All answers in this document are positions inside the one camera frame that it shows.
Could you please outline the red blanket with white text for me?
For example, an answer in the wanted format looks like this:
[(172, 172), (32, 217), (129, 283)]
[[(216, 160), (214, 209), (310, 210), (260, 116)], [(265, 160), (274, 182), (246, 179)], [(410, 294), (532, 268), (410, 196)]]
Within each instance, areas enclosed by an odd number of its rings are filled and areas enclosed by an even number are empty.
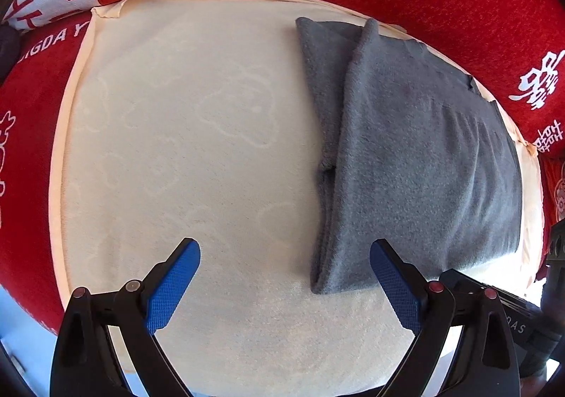
[[(121, 0), (99, 0), (97, 6)], [(564, 172), (564, 5), (560, 0), (325, 0), (397, 24), (478, 77), (542, 155), (544, 211)], [(90, 10), (33, 30), (2, 19), (1, 285), (57, 330), (63, 307), (48, 225), (52, 151), (63, 91)]]

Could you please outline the grey fleece garment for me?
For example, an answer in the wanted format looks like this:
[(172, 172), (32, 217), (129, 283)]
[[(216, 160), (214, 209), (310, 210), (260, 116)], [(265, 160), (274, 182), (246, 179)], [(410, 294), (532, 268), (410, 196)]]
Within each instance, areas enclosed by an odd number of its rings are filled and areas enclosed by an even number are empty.
[(387, 240), (427, 277), (514, 253), (521, 169), (497, 105), (474, 79), (378, 23), (296, 22), (323, 133), (318, 295), (377, 284), (371, 245)]

